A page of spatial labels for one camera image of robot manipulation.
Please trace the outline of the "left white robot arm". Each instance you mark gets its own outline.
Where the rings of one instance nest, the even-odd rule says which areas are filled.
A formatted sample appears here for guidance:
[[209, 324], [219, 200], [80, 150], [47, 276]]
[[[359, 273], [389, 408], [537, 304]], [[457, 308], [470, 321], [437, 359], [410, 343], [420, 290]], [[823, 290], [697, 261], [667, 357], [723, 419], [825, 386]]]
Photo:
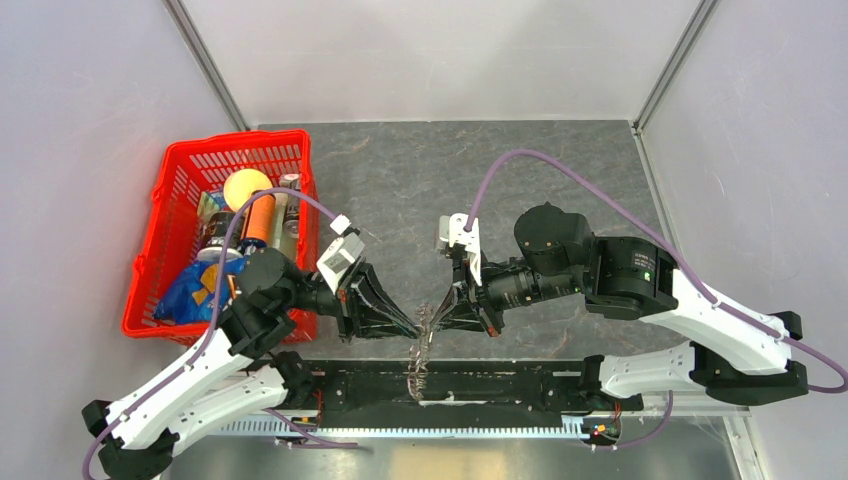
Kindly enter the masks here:
[[319, 267], [304, 272], [273, 248], [247, 257], [235, 278], [235, 298], [216, 310], [194, 345], [124, 398], [83, 408], [94, 438], [83, 478], [90, 478], [91, 463], [98, 460], [111, 479], [153, 479], [197, 440], [241, 415], [307, 405], [314, 377], [294, 352], [274, 355], [231, 387], [212, 389], [292, 333], [291, 310], [335, 317], [345, 339], [418, 336], [419, 327], [385, 293], [371, 264], [355, 257], [339, 267]]

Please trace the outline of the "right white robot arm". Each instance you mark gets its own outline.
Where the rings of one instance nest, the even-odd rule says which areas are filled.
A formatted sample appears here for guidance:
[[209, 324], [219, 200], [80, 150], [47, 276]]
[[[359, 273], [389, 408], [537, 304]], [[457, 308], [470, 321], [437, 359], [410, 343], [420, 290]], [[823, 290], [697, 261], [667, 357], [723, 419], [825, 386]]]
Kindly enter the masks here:
[[790, 342], [801, 336], [797, 314], [759, 314], [701, 292], [667, 251], [637, 237], [599, 237], [583, 215], [551, 204], [527, 210], [513, 234], [520, 256], [491, 262], [475, 221], [462, 213], [440, 218], [436, 247], [450, 259], [453, 279], [434, 329], [496, 337], [506, 311], [580, 295], [590, 313], [684, 337], [646, 354], [585, 358], [577, 395], [588, 408], [662, 391], [702, 392], [739, 406], [807, 394], [806, 368], [791, 357]]

